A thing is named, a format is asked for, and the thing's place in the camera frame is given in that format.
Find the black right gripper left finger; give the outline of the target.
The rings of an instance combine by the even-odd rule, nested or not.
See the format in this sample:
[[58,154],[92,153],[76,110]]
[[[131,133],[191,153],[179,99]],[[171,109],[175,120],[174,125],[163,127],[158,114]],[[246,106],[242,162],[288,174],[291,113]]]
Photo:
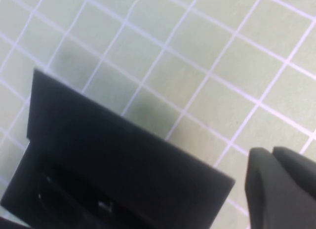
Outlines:
[[316,202],[276,202],[272,198],[273,152],[252,148],[245,180],[253,229],[314,229]]

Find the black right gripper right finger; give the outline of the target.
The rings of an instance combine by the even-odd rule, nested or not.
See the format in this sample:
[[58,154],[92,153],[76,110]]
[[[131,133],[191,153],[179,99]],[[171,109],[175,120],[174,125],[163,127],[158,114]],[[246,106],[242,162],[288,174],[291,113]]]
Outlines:
[[316,163],[285,147],[273,149],[272,198],[276,202],[315,202]]

